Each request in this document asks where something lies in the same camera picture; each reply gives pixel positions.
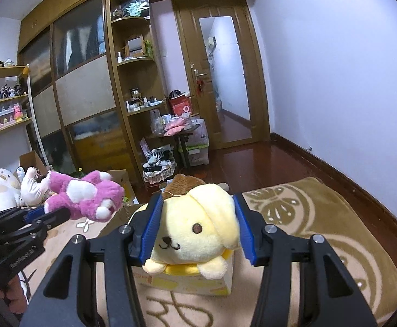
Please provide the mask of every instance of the small mirror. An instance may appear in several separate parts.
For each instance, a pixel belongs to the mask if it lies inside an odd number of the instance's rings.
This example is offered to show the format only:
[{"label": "small mirror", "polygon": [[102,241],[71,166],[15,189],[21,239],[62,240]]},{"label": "small mirror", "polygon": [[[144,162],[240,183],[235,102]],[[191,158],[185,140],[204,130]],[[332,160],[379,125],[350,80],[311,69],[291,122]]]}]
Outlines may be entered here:
[{"label": "small mirror", "polygon": [[133,56],[144,56],[145,55],[145,43],[143,36],[128,40],[126,42],[126,57]]}]

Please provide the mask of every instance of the baseboard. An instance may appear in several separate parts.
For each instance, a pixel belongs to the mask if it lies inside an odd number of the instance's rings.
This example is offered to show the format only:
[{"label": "baseboard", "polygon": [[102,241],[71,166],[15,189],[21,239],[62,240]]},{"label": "baseboard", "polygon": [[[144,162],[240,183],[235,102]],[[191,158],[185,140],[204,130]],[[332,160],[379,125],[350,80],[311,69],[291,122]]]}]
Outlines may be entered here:
[{"label": "baseboard", "polygon": [[344,186],[346,189],[352,191],[356,196],[368,202],[369,205],[376,210],[376,215],[378,218],[387,224],[389,229],[397,236],[396,216],[394,216],[393,213],[391,213],[382,203],[370,195],[365,189],[360,187],[356,182],[348,178],[343,173],[339,172],[327,162],[324,162],[323,160],[311,154],[309,151],[306,151],[302,147],[294,144],[277,133],[271,133],[271,141],[284,148],[288,152],[294,152],[298,154],[303,159],[310,162],[313,166],[327,173],[331,178],[339,182],[339,184]]},{"label": "baseboard", "polygon": [[243,126],[245,126],[246,128],[250,128],[251,127],[251,121],[249,121],[248,119],[241,117],[235,113],[232,113],[226,109],[221,109],[221,113],[223,113],[225,116],[228,116],[229,118],[232,118],[233,120],[237,121],[238,123],[242,124]]},{"label": "baseboard", "polygon": [[[282,137],[277,133],[271,133],[271,142],[276,146],[282,148],[287,153],[295,153],[296,155],[302,157],[304,160],[310,162],[313,166],[325,172],[335,181],[339,182],[343,187],[352,191],[356,196],[364,200],[372,209],[374,214],[381,220],[387,228],[393,232],[397,238],[397,218],[391,213],[383,204],[381,204],[377,199],[370,195],[365,189],[360,187],[356,182],[348,178],[343,173],[339,172],[336,168],[329,165],[327,162],[314,156],[309,151],[306,151],[302,147],[294,144],[288,139]],[[388,319],[384,324],[384,327],[397,327],[397,309],[393,316]]]}]

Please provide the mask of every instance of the plush toy eye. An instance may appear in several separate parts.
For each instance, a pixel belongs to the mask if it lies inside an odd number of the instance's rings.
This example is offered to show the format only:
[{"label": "plush toy eye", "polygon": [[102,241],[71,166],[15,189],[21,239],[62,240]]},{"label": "plush toy eye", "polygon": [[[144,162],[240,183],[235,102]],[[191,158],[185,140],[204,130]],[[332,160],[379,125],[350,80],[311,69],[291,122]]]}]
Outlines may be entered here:
[{"label": "plush toy eye", "polygon": [[203,228],[201,227],[200,224],[194,224],[192,227],[192,232],[195,234],[199,234],[202,230]]}]

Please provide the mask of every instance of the brown plush toy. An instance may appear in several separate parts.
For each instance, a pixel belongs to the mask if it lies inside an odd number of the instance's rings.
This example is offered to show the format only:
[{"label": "brown plush toy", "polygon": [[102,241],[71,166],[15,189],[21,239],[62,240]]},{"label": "brown plush toy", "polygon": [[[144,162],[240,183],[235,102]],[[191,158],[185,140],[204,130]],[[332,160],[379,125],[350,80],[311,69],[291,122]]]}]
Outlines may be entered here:
[{"label": "brown plush toy", "polygon": [[191,175],[177,174],[173,181],[169,183],[162,193],[163,200],[171,198],[172,196],[184,195],[191,189],[206,184],[203,180]]}]

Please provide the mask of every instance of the rug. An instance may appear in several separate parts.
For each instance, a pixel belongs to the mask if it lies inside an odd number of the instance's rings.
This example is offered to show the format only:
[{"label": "rug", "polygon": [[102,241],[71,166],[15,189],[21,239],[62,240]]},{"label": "rug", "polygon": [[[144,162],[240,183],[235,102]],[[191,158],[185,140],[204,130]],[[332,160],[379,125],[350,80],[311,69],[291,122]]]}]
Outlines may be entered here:
[{"label": "rug", "polygon": [[[386,251],[365,227],[346,200],[315,178],[243,193],[250,209],[259,211],[289,235],[308,238],[321,233],[333,246],[367,300],[379,325],[397,308],[397,270]],[[107,225],[87,220],[67,222],[49,234],[46,253],[26,268],[34,292],[54,258],[75,233],[95,237],[128,221],[119,212]],[[148,327],[245,327],[249,326],[259,293],[262,268],[254,268],[235,252],[232,293],[209,297],[172,293],[137,286]],[[293,264],[289,326],[296,326],[299,303],[298,265]],[[103,274],[97,273],[98,308],[106,319]]]}]

